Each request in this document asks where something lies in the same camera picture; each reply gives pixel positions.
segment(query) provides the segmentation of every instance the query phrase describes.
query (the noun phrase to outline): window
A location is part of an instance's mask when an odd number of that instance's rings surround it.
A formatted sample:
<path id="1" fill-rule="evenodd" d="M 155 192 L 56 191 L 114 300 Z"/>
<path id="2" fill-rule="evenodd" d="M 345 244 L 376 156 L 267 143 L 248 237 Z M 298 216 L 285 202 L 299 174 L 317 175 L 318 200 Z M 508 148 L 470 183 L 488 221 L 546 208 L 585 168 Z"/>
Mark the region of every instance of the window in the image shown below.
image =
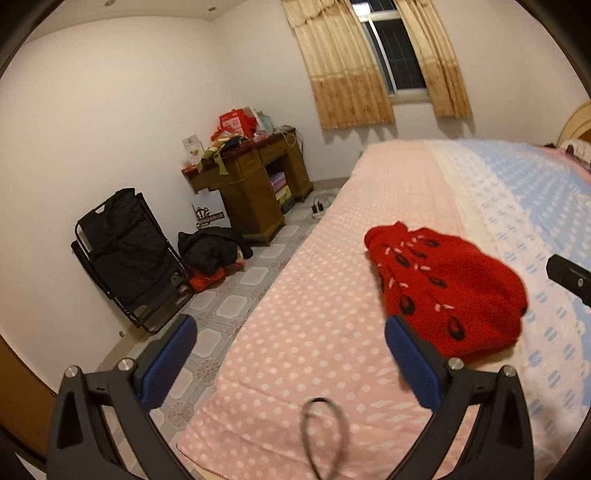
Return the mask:
<path id="1" fill-rule="evenodd" d="M 390 95 L 428 98 L 425 80 L 400 13 L 392 0 L 351 0 L 368 36 Z"/>

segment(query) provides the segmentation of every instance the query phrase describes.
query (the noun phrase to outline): red clothing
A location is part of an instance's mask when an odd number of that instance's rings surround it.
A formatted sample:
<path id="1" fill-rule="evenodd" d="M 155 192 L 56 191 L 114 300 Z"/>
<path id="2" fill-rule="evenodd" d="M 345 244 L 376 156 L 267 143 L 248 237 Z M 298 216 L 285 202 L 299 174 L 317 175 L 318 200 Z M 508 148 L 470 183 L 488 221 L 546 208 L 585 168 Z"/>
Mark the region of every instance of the red clothing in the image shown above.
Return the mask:
<path id="1" fill-rule="evenodd" d="M 506 348 L 521 333 L 521 279 L 468 241 L 405 224 L 372 228 L 365 245 L 388 316 L 401 314 L 444 357 Z"/>

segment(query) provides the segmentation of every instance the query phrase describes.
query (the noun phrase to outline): desk drawer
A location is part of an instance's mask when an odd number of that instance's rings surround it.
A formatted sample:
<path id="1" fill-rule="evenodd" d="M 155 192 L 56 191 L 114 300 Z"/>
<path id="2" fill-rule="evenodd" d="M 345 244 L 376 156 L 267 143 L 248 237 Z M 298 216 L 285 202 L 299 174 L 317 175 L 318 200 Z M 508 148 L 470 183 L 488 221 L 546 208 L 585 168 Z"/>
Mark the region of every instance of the desk drawer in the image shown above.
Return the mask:
<path id="1" fill-rule="evenodd" d="M 262 147 L 259 150 L 259 155 L 261 156 L 262 163 L 265 166 L 271 163 L 273 160 L 278 159 L 280 156 L 285 155 L 286 153 L 287 145 L 283 139 L 271 145 L 267 145 L 266 147 Z"/>
<path id="2" fill-rule="evenodd" d="M 261 159 L 256 150 L 253 150 L 238 157 L 240 170 L 242 171 L 242 178 L 248 177 L 251 173 L 262 168 Z"/>

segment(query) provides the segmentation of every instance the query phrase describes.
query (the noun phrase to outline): black folding chair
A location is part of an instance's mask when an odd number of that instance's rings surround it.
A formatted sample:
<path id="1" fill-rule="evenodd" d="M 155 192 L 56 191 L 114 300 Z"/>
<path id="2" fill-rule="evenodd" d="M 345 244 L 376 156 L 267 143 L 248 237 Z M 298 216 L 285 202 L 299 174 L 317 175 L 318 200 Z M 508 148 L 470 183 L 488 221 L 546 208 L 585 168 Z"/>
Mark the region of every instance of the black folding chair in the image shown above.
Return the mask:
<path id="1" fill-rule="evenodd" d="M 157 333 L 193 296 L 187 268 L 134 189 L 88 212 L 74 234 L 78 260 L 136 327 Z"/>

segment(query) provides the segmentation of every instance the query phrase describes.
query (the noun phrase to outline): bed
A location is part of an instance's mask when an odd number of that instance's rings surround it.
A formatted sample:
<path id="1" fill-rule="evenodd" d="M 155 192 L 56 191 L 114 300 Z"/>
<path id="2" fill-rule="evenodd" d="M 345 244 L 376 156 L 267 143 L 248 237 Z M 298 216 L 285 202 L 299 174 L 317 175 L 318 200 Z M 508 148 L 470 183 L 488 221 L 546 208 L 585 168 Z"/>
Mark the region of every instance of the bed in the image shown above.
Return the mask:
<path id="1" fill-rule="evenodd" d="M 346 412 L 340 477 L 385 479 L 430 412 L 418 406 L 384 342 L 381 291 L 363 244 L 376 225 L 428 226 L 475 243 L 523 279 L 529 309 L 517 344 L 473 367 L 517 368 L 534 436 L 536 477 L 568 448 L 591 403 L 591 310 L 551 282 L 560 254 L 591 269 L 591 186 L 558 151 L 502 141 L 391 141 L 370 146 L 231 347 L 216 392 L 178 448 L 231 480 L 314 478 L 301 406 L 329 397 Z M 458 459 L 474 411 L 440 474 Z M 309 431 L 330 464 L 336 423 Z"/>

